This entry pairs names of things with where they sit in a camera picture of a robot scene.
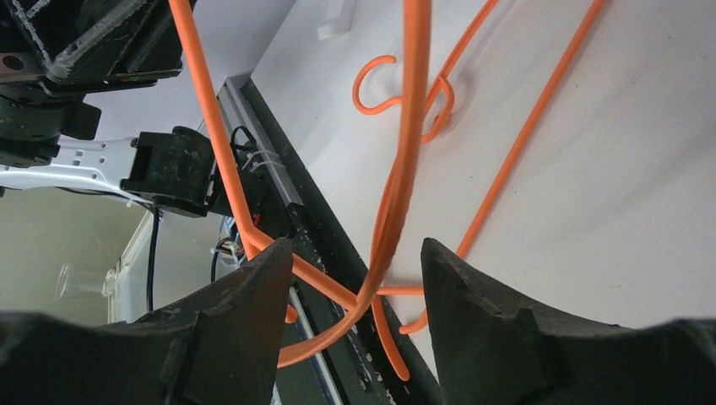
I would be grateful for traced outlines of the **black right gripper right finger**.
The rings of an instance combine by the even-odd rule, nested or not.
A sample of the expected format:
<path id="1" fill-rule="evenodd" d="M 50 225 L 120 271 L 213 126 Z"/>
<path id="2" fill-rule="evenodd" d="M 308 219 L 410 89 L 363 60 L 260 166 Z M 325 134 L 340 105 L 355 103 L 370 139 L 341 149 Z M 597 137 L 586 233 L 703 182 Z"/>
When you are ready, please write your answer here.
<path id="1" fill-rule="evenodd" d="M 520 293 L 427 238 L 420 261 L 446 404 L 712 404 L 715 322 L 631 329 Z"/>

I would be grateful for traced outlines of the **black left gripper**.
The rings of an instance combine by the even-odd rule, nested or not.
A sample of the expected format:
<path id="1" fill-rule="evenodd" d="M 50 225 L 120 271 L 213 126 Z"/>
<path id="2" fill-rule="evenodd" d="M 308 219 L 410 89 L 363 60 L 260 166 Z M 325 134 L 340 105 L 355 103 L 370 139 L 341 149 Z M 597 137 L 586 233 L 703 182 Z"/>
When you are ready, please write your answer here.
<path id="1" fill-rule="evenodd" d="M 167 1 L 3 1 L 2 164 L 49 165 L 60 137 L 94 140 L 86 95 L 154 86 L 181 58 Z"/>

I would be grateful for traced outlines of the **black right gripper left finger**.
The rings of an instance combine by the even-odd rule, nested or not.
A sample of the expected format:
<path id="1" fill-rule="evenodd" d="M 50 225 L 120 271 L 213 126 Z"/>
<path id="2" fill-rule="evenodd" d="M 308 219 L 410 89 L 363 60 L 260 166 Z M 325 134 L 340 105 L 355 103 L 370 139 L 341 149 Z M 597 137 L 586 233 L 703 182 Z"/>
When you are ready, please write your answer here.
<path id="1" fill-rule="evenodd" d="M 268 404 L 292 280 L 281 238 L 135 322 L 1 315 L 4 404 Z"/>

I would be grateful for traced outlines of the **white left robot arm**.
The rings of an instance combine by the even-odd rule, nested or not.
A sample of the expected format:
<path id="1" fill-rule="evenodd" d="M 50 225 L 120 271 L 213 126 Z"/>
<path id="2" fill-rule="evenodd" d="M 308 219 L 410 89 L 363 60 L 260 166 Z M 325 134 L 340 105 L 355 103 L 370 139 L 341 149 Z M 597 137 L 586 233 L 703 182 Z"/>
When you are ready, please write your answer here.
<path id="1" fill-rule="evenodd" d="M 166 1 L 1 4 L 1 188 L 57 187 L 203 217 L 220 190 L 210 141 L 174 127 L 99 140 L 90 94 L 182 71 Z"/>

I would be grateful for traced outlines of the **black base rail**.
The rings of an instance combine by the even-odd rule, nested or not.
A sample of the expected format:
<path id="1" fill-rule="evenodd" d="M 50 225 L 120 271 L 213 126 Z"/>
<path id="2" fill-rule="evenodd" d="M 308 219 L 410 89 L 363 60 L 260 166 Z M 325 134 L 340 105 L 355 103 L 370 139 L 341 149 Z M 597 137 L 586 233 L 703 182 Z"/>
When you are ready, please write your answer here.
<path id="1" fill-rule="evenodd" d="M 290 216 L 299 222 L 296 252 L 335 278 L 348 290 L 359 290 L 366 265 L 353 247 L 295 148 L 269 109 L 252 80 L 240 88 L 252 107 L 252 121 L 264 130 L 299 202 L 290 205 Z M 411 368 L 410 379 L 402 381 L 393 370 L 379 342 L 371 313 L 366 313 L 345 337 L 323 351 L 342 400 L 346 404 L 438 404 L 436 378 L 428 370 L 415 345 L 407 337 L 398 340 L 399 352 Z"/>

